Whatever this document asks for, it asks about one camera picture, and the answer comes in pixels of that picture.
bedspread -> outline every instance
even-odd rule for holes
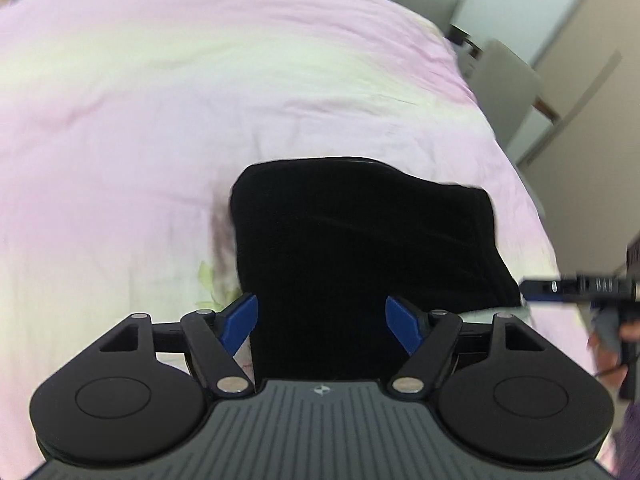
[[[557,271],[446,40],[388,0],[17,0],[0,38],[4,480],[41,462],[28,402],[78,351],[132,312],[238,294],[228,196],[255,162],[365,156],[483,187],[513,277]],[[575,309],[532,323],[592,369]]]

human hand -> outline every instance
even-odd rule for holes
[[[640,342],[640,321],[622,325],[620,327],[620,339],[622,341]],[[611,370],[620,364],[620,356],[606,348],[595,332],[589,336],[588,344],[593,350],[598,373]],[[606,387],[618,389],[625,380],[626,370],[625,365],[615,372],[603,375],[600,380]]]

silver screw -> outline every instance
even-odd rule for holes
[[[415,377],[400,377],[392,384],[396,392],[401,394],[416,394],[424,388],[424,383]]]
[[[218,389],[226,394],[239,394],[249,387],[245,378],[237,376],[224,377],[218,381]]]

black cloth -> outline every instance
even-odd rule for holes
[[[425,311],[520,304],[482,189],[369,159],[280,160],[247,168],[230,208],[242,290],[258,297],[258,383],[387,380],[407,359],[388,295]]]

logo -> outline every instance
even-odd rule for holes
[[[325,395],[331,393],[331,388],[329,388],[328,386],[324,386],[324,384],[320,384],[320,386],[316,386],[311,391],[315,394],[318,394],[320,397],[324,397]]]

